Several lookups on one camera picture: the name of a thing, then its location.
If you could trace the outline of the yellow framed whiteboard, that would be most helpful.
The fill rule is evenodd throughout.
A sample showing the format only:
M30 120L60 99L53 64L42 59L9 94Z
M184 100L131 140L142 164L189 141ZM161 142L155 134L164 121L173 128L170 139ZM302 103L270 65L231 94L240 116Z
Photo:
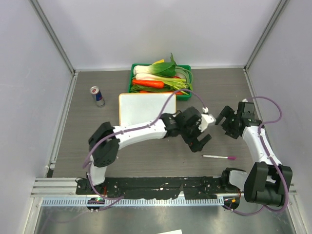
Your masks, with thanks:
M153 121L163 113L176 112L176 96L168 93L124 93L118 97L119 124L130 126Z

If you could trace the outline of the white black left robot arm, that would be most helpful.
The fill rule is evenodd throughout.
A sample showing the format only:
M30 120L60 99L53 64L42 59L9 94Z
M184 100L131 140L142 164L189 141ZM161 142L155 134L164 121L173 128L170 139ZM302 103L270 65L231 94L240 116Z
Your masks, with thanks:
M87 189L95 195L103 191L107 167L116 160L120 149L147 140L181 136L193 153L200 152L212 137L210 134L203 139L198 137L214 123L215 118L207 108L201 113L190 107L174 114L162 113L156 120L130 126L101 124L88 140L89 154L83 164L89 168Z

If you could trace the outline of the pink capped marker pen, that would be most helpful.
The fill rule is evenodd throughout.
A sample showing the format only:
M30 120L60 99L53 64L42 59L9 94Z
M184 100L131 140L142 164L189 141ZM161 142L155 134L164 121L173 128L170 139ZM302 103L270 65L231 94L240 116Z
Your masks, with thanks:
M227 160L236 160L236 157L234 157L234 156L213 156L213 155L202 155L201 157L205 157L205 158L227 159Z

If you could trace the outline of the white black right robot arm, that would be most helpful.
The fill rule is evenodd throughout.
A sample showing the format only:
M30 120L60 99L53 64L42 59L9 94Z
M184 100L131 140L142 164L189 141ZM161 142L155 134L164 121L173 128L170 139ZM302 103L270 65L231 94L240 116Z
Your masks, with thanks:
M250 203L283 208L288 203L288 192L293 172L282 165L266 138L264 123L255 115L255 105L241 101L236 110L225 106L216 118L227 136L242 137L246 142L254 165L249 173L231 170L220 180L223 191L230 193L237 187Z

